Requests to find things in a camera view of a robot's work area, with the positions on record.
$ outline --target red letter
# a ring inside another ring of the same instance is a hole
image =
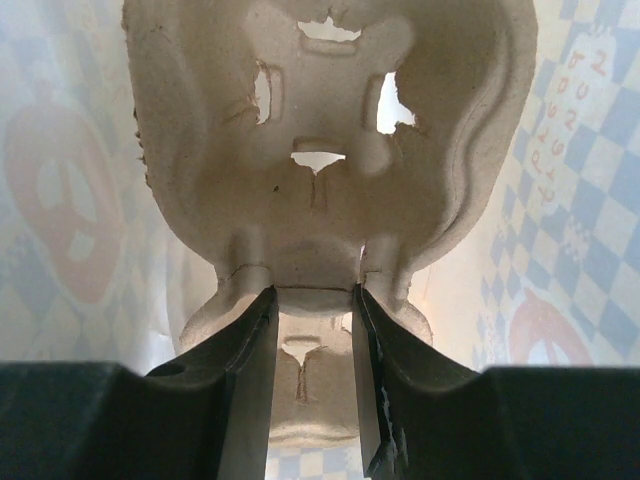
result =
[[[562,77],[560,79],[560,85],[558,85],[558,93],[564,93],[569,86],[569,77]]]
[[[533,152],[533,155],[531,155],[531,163],[533,163],[533,167],[536,169],[538,173],[542,173],[542,170],[538,168],[539,160],[540,160],[540,152],[536,150],[535,152]]]
[[[576,112],[575,110],[571,109],[571,110],[569,110],[567,112],[567,114],[571,118],[569,120],[567,120],[566,122],[564,122],[564,124],[571,132],[573,132],[573,124],[576,123],[576,118],[578,118],[578,112]]]
[[[547,127],[547,130],[544,132],[544,134],[538,135],[538,140],[540,140],[540,143],[544,143],[544,141],[547,139],[547,135],[549,135],[549,127]]]
[[[600,57],[600,62],[596,62],[593,65],[591,65],[591,69],[594,72],[598,72],[603,77],[606,77],[607,76],[607,72],[605,72],[602,69],[602,66],[604,65],[604,62],[607,61],[607,53],[603,52],[602,50],[598,50],[598,57]]]
[[[538,187],[538,191],[540,192],[540,195],[542,195],[542,203],[544,202],[552,202],[554,198],[556,198],[556,194],[555,192],[551,192],[551,194],[549,194],[549,189],[545,188],[544,190],[542,190],[542,187]]]
[[[576,97],[578,98],[578,100],[584,100],[585,98],[587,98],[587,95],[589,95],[589,85],[582,82],[582,84],[580,84],[580,86],[578,87],[578,93],[576,94]]]
[[[551,153],[557,157],[558,155],[562,155],[562,152],[564,152],[564,143],[560,143],[560,140],[553,142]]]
[[[569,60],[569,70],[573,70],[578,62],[581,62],[582,60],[584,60],[583,54],[580,52],[573,52],[573,56],[571,57],[571,60]]]

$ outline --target background wall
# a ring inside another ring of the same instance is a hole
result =
[[[0,2],[0,360],[146,371],[215,291],[145,185],[121,7]]]

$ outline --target clamp jaw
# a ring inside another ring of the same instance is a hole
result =
[[[630,479],[640,370],[469,370],[395,323],[362,286],[353,351],[373,480]],[[278,302],[147,377],[107,363],[0,366],[0,478],[264,478]]]

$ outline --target torn hole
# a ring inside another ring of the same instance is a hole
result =
[[[291,158],[302,167],[310,167],[314,175],[338,160],[344,160],[345,156],[330,152],[294,152]]]
[[[282,351],[295,358],[302,368],[307,354],[321,346],[319,337],[287,337],[282,343]]]
[[[254,104],[258,107],[258,125],[262,125],[271,115],[271,85],[269,83],[269,69],[264,63],[258,62],[260,71],[254,82]]]
[[[343,332],[349,333],[351,335],[353,333],[353,315],[351,313],[346,313],[342,317],[342,321],[340,322],[340,330]]]
[[[330,40],[332,42],[353,42],[360,35],[362,30],[353,32],[344,28],[336,27],[331,17],[327,17],[324,23],[318,22],[298,22],[298,28],[309,38],[315,40]]]
[[[378,132],[395,133],[396,125],[415,125],[416,116],[398,100],[398,87],[396,87],[396,72],[387,73],[380,92],[378,102]]]

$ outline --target checkered pattern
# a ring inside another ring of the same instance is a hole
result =
[[[265,480],[362,480],[360,447],[271,449]]]
[[[549,23],[566,43],[539,59],[501,177],[476,368],[509,361],[525,285],[553,298],[597,363],[640,361],[640,2],[558,8]]]

